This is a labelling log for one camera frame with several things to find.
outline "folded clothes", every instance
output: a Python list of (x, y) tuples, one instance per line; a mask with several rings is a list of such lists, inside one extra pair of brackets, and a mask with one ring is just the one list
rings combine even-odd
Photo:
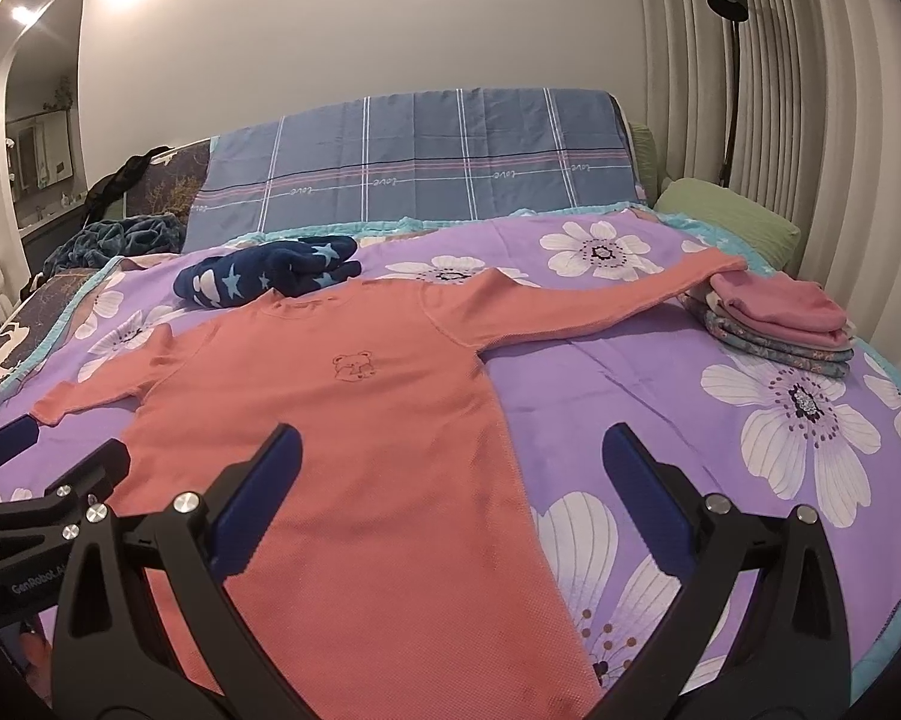
[(819, 284), (795, 281), (787, 274), (716, 274), (711, 287), (732, 316), (741, 314), (809, 333), (833, 333), (847, 322), (847, 312), (828, 298)]
[(782, 365), (788, 365), (788, 367), (794, 367), (798, 370), (807, 370), (810, 373), (828, 376), (828, 378), (831, 379), (843, 379), (851, 370), (851, 367), (847, 362), (812, 360), (809, 357), (788, 354), (786, 352), (778, 351), (777, 349), (772, 349), (769, 346), (760, 346), (757, 343), (746, 341), (744, 338), (735, 336), (734, 333), (729, 333), (721, 327), (718, 322), (720, 317), (718, 317), (717, 314), (714, 314), (706, 304), (691, 298), (689, 295), (681, 295), (680, 300), (684, 305), (684, 308), (686, 308), (690, 314), (693, 314), (693, 317), (695, 317), (698, 322), (703, 324), (711, 336), (717, 338), (717, 341), (721, 341), (721, 343), (726, 343), (727, 346), (739, 349), (747, 354), (752, 354), (755, 357), (764, 358), (764, 360), (779, 362)]
[(785, 341), (785, 343), (796, 343), (798, 346), (807, 346), (810, 349), (829, 349), (831, 351), (850, 349), (853, 346), (851, 337), (846, 329), (834, 330), (830, 333), (812, 333), (807, 330), (785, 327), (783, 324), (759, 322), (725, 305), (723, 300), (720, 299), (720, 295), (716, 292), (708, 294), (707, 303), (711, 307), (711, 311), (719, 314), (719, 316), (733, 319), (735, 322), (744, 325), (749, 330), (765, 338), (775, 338), (777, 341)]
[(348, 261), (357, 242), (346, 235), (274, 241), (207, 257), (176, 275), (173, 291), (204, 308), (232, 308), (259, 298), (271, 287), (286, 298), (299, 298), (360, 275), (360, 263)]
[(713, 322), (717, 327), (726, 330), (728, 333), (732, 333), (732, 335), (737, 336), (737, 338), (743, 338), (744, 341), (756, 343), (757, 346), (766, 346), (768, 349), (774, 349), (775, 351), (783, 352), (785, 354), (792, 354), (796, 357), (806, 357), (809, 360), (819, 360), (821, 362), (847, 362), (847, 360), (854, 357), (854, 348), (852, 347), (848, 349), (819, 349), (816, 347), (811, 348), (810, 346), (800, 346), (799, 343), (788, 343), (787, 341), (778, 341), (776, 338), (761, 336), (759, 333), (755, 333), (746, 326), (740, 324), (740, 322), (735, 322), (730, 317), (722, 317), (720, 314), (717, 314), (706, 302), (700, 302), (695, 299), (695, 295), (692, 292), (689, 293), (689, 298), (697, 303), (703, 311), (711, 311), (711, 314), (714, 314)]

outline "pillow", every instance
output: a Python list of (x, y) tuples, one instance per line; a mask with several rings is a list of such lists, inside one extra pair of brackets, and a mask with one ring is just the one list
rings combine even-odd
[(698, 178), (681, 178), (671, 183), (654, 210), (686, 214), (722, 227), (748, 242), (778, 271), (788, 264), (801, 237), (794, 224), (773, 211)]
[(647, 193), (647, 204), (653, 208), (660, 195), (660, 181), (657, 173), (657, 144), (654, 133), (646, 124), (629, 122), (631, 144), (634, 146), (634, 166), (637, 178)]

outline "blue gripper pad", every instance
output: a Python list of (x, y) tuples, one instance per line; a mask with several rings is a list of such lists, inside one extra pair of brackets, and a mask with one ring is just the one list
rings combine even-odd
[(40, 425), (28, 413), (0, 428), (0, 466), (36, 444)]
[(208, 534), (214, 579), (223, 581), (247, 568), (302, 464), (300, 433), (281, 425), (253, 458), (249, 473)]
[(626, 425), (618, 424), (604, 434), (603, 456), (610, 483), (658, 567), (685, 583), (697, 567), (694, 528), (655, 474), (650, 453)]

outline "stack of folded clothes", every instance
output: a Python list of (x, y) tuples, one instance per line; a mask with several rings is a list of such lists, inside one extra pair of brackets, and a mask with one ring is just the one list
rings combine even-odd
[(813, 282), (786, 274), (716, 274), (682, 303), (728, 346), (834, 379), (850, 370), (854, 326)]

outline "blue plaid blanket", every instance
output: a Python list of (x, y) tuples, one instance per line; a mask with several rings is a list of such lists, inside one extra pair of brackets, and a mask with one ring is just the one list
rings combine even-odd
[(643, 197), (606, 92), (363, 98), (221, 135), (184, 251), (318, 224), (477, 220)]

